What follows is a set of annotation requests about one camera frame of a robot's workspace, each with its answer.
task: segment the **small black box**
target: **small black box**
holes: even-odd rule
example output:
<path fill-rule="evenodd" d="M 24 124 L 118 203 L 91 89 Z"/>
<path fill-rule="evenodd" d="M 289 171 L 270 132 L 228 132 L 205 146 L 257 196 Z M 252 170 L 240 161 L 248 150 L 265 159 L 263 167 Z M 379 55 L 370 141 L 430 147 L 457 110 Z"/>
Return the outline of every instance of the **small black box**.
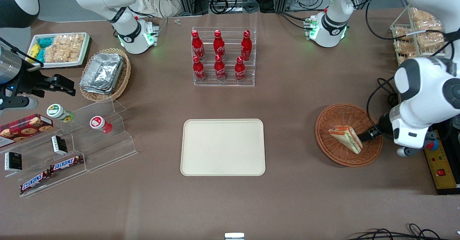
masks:
<path fill-rule="evenodd" d="M 51 137 L 51 141 L 53 143 L 54 153 L 67 155 L 67 144 L 65 143 L 65 139 L 59 136 L 53 136 Z"/>
<path fill-rule="evenodd" d="M 5 153 L 5 171 L 19 172 L 23 169 L 23 159 L 21 154 L 8 152 Z"/>

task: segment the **white cloth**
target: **white cloth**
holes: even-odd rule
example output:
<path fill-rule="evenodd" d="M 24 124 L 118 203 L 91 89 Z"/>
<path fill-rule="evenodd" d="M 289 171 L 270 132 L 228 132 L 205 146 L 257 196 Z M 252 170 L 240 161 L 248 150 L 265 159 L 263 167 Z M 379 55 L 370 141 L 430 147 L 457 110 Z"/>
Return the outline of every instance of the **white cloth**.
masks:
<path fill-rule="evenodd" d="M 138 12 L 159 17 L 175 16 L 182 12 L 179 0 L 138 0 Z"/>

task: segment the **wire basket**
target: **wire basket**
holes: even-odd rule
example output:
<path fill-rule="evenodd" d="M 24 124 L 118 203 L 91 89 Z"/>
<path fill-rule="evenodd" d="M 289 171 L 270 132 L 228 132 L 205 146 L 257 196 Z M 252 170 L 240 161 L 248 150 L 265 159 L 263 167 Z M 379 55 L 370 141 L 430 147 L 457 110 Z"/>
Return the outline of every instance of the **wire basket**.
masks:
<path fill-rule="evenodd" d="M 102 101 L 109 97 L 111 97 L 112 99 L 117 99 L 118 97 L 121 96 L 123 91 L 125 91 L 125 88 L 128 85 L 129 76 L 131 75 L 131 63 L 129 62 L 129 59 L 126 53 L 124 53 L 122 50 L 114 49 L 114 48 L 101 50 L 97 52 L 95 55 L 93 55 L 90 58 L 90 60 L 87 62 L 87 64 L 85 65 L 85 69 L 83 70 L 83 73 L 82 73 L 82 78 L 85 75 L 91 60 L 93 60 L 94 56 L 96 56 L 99 53 L 118 54 L 120 56 L 123 56 L 124 62 L 123 62 L 122 70 L 120 72 L 120 76 L 118 77 L 118 81 L 115 86 L 115 90 L 112 94 L 96 94 L 96 93 L 90 93 L 90 92 L 84 91 L 82 87 L 80 87 L 80 91 L 82 92 L 82 95 L 85 96 L 86 99 L 91 100 L 91 101 Z"/>
<path fill-rule="evenodd" d="M 339 103 L 326 107 L 318 116 L 315 134 L 319 147 L 333 161 L 349 167 L 365 166 L 372 163 L 382 151 L 383 139 L 363 142 L 361 153 L 355 154 L 329 134 L 336 125 L 351 126 L 356 134 L 369 129 L 372 125 L 366 111 L 354 104 Z"/>

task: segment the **table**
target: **table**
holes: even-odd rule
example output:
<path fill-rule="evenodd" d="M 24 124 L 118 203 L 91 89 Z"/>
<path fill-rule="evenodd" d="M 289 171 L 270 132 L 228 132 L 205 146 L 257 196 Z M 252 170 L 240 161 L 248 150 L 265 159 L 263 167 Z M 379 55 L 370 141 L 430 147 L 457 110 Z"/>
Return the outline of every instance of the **table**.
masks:
<path fill-rule="evenodd" d="M 381 35 L 402 9 L 376 10 Z M 310 16 L 298 13 L 298 16 Z M 169 19 L 158 47 L 129 55 L 133 73 L 119 98 L 126 130 L 139 154 L 30 198 L 18 182 L 0 177 L 2 239 L 222 239 L 244 232 L 249 240 L 345 239 L 385 227 L 407 233 L 417 223 L 454 238 L 460 230 L 458 196 L 434 196 L 423 154 L 396 155 L 385 140 L 371 165 L 345 168 L 317 146 L 315 120 L 324 107 L 365 106 L 376 78 L 397 64 L 391 41 L 371 35 L 356 11 L 340 44 L 324 49 L 276 14 L 229 14 Z M 256 27 L 255 88 L 203 88 L 192 81 L 191 27 Z M 33 34 L 87 32 L 90 54 L 120 47 L 109 22 L 38 21 Z M 81 69 L 44 71 L 77 82 Z M 73 110 L 91 102 L 46 92 L 33 111 L 5 112 L 2 123 L 59 102 Z M 371 113 L 389 110 L 376 94 Z M 259 177 L 186 177 L 180 173 L 182 128 L 188 119 L 258 118 L 263 121 L 266 172 Z"/>

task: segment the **white tray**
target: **white tray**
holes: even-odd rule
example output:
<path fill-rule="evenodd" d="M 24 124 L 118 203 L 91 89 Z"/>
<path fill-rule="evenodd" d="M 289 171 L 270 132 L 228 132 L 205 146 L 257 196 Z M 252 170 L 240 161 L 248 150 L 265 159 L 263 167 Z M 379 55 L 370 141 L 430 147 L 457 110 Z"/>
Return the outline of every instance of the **white tray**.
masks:
<path fill-rule="evenodd" d="M 49 33 L 49 34 L 37 34 L 34 35 L 32 38 L 32 42 L 30 42 L 29 48 L 27 50 L 27 53 L 30 53 L 30 50 L 32 49 L 32 46 L 37 43 L 38 39 L 40 38 L 48 38 L 48 37 L 56 37 L 57 35 L 71 35 L 71 34 L 83 34 L 85 35 L 85 38 L 83 39 L 83 45 L 82 49 L 80 50 L 80 54 L 78 57 L 78 61 L 72 61 L 72 62 L 55 62 L 55 63 L 45 63 L 43 62 L 43 69 L 46 68 L 67 68 L 69 66 L 76 66 L 76 65 L 81 65 L 83 61 L 85 60 L 85 55 L 87 52 L 87 48 L 89 45 L 89 39 L 90 36 L 86 32 L 69 32 L 69 33 Z"/>
<path fill-rule="evenodd" d="M 265 172 L 259 119 L 191 119 L 184 123 L 180 171 L 185 176 L 261 176 Z"/>

